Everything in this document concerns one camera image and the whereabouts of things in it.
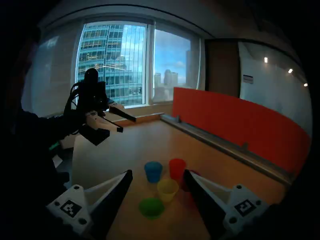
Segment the glass wall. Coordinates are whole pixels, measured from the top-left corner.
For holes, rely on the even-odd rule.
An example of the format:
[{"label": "glass wall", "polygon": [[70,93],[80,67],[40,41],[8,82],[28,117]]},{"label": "glass wall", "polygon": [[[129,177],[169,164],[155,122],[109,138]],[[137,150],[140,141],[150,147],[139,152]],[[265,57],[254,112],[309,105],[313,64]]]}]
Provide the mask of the glass wall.
[{"label": "glass wall", "polygon": [[146,26],[96,22],[85,26],[78,58],[77,81],[96,68],[112,100],[132,106],[145,103],[144,48]]},{"label": "glass wall", "polygon": [[267,46],[239,42],[240,98],[290,118],[312,135],[311,98],[302,68]]}]

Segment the red cup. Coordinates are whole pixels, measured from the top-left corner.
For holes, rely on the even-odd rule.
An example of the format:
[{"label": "red cup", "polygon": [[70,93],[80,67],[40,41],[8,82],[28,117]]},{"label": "red cup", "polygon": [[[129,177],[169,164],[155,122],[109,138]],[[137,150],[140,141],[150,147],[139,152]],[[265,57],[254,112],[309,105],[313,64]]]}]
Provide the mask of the red cup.
[{"label": "red cup", "polygon": [[186,168],[186,162],[179,158],[171,159],[169,162],[170,177],[177,182],[182,180],[184,169]]}]

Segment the orange partition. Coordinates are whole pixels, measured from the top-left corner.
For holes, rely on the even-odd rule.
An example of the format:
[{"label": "orange partition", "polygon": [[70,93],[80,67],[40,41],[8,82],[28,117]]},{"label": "orange partition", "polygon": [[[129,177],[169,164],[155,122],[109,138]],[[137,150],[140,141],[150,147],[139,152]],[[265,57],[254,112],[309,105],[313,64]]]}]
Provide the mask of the orange partition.
[{"label": "orange partition", "polygon": [[215,92],[174,88],[173,114],[298,174],[310,146],[308,134],[291,119],[264,106]]}]

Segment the blue sky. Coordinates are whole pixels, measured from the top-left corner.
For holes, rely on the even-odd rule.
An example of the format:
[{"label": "blue sky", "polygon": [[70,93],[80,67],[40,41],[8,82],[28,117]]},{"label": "blue sky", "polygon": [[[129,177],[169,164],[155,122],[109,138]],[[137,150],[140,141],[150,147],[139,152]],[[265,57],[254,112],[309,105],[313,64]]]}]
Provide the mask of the blue sky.
[{"label": "blue sky", "polygon": [[190,40],[160,30],[155,31],[154,73],[161,73],[163,82],[166,69],[178,73],[178,82],[186,82],[186,51]]}]

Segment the table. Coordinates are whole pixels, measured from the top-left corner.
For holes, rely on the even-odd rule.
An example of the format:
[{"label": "table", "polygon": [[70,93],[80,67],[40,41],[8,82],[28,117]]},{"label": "table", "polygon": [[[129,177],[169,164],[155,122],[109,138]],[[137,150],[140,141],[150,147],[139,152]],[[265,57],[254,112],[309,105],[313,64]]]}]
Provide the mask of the table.
[{"label": "table", "polygon": [[112,132],[98,146],[77,136],[72,163],[72,183],[85,189],[133,171],[133,181],[106,239],[210,239],[200,214],[182,190],[165,204],[158,219],[140,214],[139,202],[157,196],[156,184],[148,183],[144,173],[149,161],[163,164],[162,178],[169,178],[169,160],[182,158],[189,170],[228,188],[243,184],[268,204],[279,203],[285,195],[281,183],[161,121],[159,114],[138,118],[133,125],[126,120],[117,124],[124,126],[123,133]]}]

